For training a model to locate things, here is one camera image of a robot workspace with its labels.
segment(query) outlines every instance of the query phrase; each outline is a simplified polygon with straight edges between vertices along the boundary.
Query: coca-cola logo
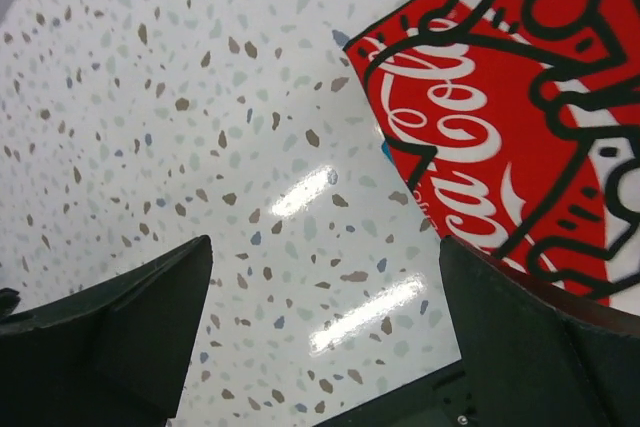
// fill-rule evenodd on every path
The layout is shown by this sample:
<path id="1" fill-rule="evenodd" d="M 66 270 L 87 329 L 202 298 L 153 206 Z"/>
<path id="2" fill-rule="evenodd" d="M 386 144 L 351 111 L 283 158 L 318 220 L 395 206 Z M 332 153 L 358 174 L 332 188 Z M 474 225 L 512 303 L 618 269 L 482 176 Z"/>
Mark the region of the coca-cola logo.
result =
<path id="1" fill-rule="evenodd" d="M 640 282 L 640 0 L 581 1 L 413 0 L 346 50 L 441 235 L 607 303 Z"/>

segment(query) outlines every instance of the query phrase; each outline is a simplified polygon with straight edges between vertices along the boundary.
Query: blue speck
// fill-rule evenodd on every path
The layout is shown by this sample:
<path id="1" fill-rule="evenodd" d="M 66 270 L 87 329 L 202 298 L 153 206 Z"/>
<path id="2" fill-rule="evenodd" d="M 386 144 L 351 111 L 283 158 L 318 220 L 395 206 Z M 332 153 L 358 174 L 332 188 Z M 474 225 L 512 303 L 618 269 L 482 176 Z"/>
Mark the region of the blue speck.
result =
<path id="1" fill-rule="evenodd" d="M 251 244 L 260 245 L 261 242 L 262 242 L 262 235 L 260 235 L 260 232 L 256 232 L 255 234 L 253 234 L 253 237 L 251 237 Z"/>
<path id="2" fill-rule="evenodd" d="M 334 169 L 327 172 L 327 182 L 331 185 L 336 185 L 338 183 L 338 173 Z"/>
<path id="3" fill-rule="evenodd" d="M 382 153 L 387 156 L 387 158 L 391 161 L 393 165 L 396 165 L 396 163 L 393 161 L 393 157 L 391 157 L 391 150 L 389 150 L 389 144 L 387 144 L 386 142 L 383 142 L 381 148 L 382 148 Z"/>
<path id="4" fill-rule="evenodd" d="M 347 42 L 349 42 L 349 36 L 344 32 L 333 29 L 331 33 L 333 34 L 333 40 L 336 41 L 338 47 L 344 47 L 345 45 L 347 45 Z"/>

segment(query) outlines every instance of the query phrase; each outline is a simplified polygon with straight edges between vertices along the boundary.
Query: white floor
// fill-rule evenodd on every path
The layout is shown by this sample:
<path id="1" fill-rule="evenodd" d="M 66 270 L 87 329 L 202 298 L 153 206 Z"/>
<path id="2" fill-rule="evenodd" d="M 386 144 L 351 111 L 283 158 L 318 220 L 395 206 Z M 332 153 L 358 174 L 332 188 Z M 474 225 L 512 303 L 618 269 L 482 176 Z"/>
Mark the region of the white floor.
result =
<path id="1" fill-rule="evenodd" d="M 456 360 L 437 239 L 339 46 L 403 1 L 16 0 L 0 285 L 29 308 L 209 234 L 174 426 L 314 425 Z"/>

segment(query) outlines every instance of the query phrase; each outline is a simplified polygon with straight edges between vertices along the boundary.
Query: black plastic part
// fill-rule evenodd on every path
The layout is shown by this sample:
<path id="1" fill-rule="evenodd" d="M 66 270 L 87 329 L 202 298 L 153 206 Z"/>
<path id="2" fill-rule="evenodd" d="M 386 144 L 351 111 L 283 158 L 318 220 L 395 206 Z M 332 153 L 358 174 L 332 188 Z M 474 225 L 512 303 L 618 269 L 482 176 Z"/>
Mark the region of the black plastic part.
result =
<path id="1" fill-rule="evenodd" d="M 640 425 L 640 318 L 453 237 L 440 267 L 479 425 Z"/>
<path id="2" fill-rule="evenodd" d="M 2 425 L 165 425 L 178 408 L 211 268 L 210 241 L 200 237 L 0 320 Z"/>
<path id="3" fill-rule="evenodd" d="M 470 395 L 462 363 L 458 361 L 318 427 L 458 426 L 458 417 L 473 410 Z"/>

